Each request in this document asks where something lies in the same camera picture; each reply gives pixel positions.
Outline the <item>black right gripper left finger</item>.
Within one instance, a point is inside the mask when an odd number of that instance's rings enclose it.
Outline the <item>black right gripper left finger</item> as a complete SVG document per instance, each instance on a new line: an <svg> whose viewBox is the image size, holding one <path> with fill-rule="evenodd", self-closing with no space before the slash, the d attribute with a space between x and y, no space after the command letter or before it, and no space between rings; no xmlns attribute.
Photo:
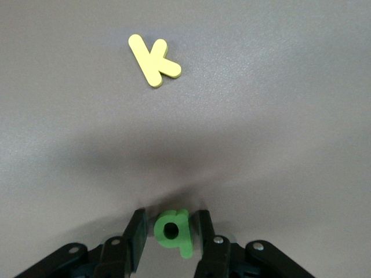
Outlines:
<svg viewBox="0 0 371 278"><path fill-rule="evenodd" d="M81 243L68 243L17 277L130 277L137 271L147 239L147 215L133 213L124 233L89 250Z"/></svg>

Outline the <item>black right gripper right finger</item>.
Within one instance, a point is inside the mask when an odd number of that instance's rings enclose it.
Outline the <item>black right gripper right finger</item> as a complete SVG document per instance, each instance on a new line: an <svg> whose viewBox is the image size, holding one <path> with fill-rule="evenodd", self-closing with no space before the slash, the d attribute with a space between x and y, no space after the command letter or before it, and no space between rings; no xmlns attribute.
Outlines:
<svg viewBox="0 0 371 278"><path fill-rule="evenodd" d="M313 277L272 243L255 240L241 247L214 232L209 211L196 216L202 258L195 277Z"/></svg>

